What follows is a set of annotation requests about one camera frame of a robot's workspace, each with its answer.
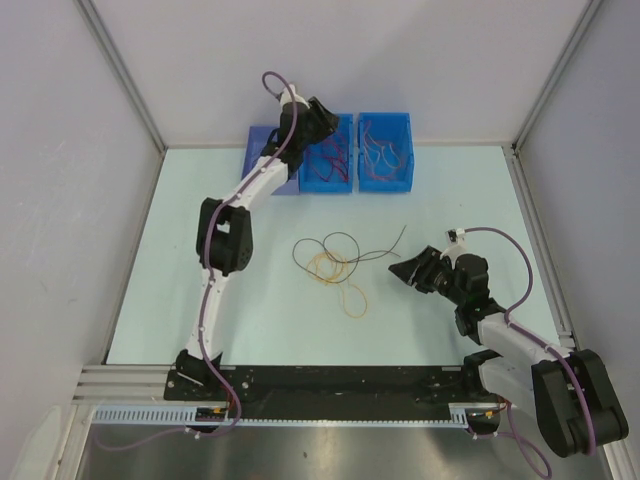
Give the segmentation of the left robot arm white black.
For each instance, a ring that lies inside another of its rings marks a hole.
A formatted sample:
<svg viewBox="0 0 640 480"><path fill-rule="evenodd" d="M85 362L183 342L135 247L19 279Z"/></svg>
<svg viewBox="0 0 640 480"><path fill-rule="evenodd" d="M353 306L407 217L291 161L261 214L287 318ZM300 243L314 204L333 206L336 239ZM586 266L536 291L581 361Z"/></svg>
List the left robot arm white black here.
<svg viewBox="0 0 640 480"><path fill-rule="evenodd" d="M221 357L223 294L253 255L251 211L285 185L299 170L305 150L336 132L339 117L315 97L280 100L279 127L241 183L222 199L205 199L200 207L196 253L202 267L202 301L186 348L176 358L177 374L197 398L214 397L221 376L214 361Z"/></svg>

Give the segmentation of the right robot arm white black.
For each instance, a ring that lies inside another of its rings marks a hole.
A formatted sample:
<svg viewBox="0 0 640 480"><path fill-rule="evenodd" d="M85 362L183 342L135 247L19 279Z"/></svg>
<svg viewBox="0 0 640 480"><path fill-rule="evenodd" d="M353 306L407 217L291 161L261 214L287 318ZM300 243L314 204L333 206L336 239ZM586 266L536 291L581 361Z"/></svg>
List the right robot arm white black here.
<svg viewBox="0 0 640 480"><path fill-rule="evenodd" d="M600 356L554 344L512 320L491 297L485 258L463 253L451 259L427 247L388 269L415 290L452 302L460 334L482 347L464 360L461 388L469 399L495 394L514 403L562 458L628 436L627 418Z"/></svg>

